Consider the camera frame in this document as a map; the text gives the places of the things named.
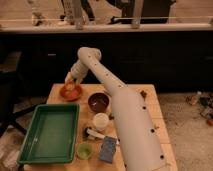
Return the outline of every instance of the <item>orange bowl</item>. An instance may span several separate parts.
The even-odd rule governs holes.
[[[68,86],[73,83],[68,83],[65,84],[61,89],[60,89],[60,95],[67,101],[74,101],[77,100],[81,95],[82,95],[82,88],[81,86],[78,85],[72,85],[74,86],[73,89],[69,89]]]

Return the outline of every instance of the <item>bowl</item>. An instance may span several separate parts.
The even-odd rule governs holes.
[[[109,97],[104,93],[94,93],[88,99],[90,109],[95,113],[104,113],[109,105]]]
[[[76,154],[80,159],[88,160],[92,156],[92,145],[88,142],[78,144]]]
[[[76,85],[71,82],[64,84],[59,93],[66,101],[74,101],[81,97],[82,88],[80,84]]]

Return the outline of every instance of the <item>green cup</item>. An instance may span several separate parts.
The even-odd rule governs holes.
[[[77,146],[77,156],[82,160],[87,160],[92,156],[92,145],[88,142],[82,142]]]

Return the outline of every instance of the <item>black cabinet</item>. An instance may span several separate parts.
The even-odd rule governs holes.
[[[19,70],[31,93],[48,94],[63,82],[82,46],[102,52],[101,63],[125,83],[154,84],[158,91],[213,89],[213,32],[121,32],[4,35],[22,51]],[[89,72],[84,83],[98,83]]]

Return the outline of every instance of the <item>cup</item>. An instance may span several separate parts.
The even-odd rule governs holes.
[[[88,160],[92,156],[92,145],[88,142],[82,142],[78,144],[76,153],[80,159]]]
[[[109,117],[106,113],[97,113],[93,117],[93,125],[97,131],[104,131],[109,123]]]

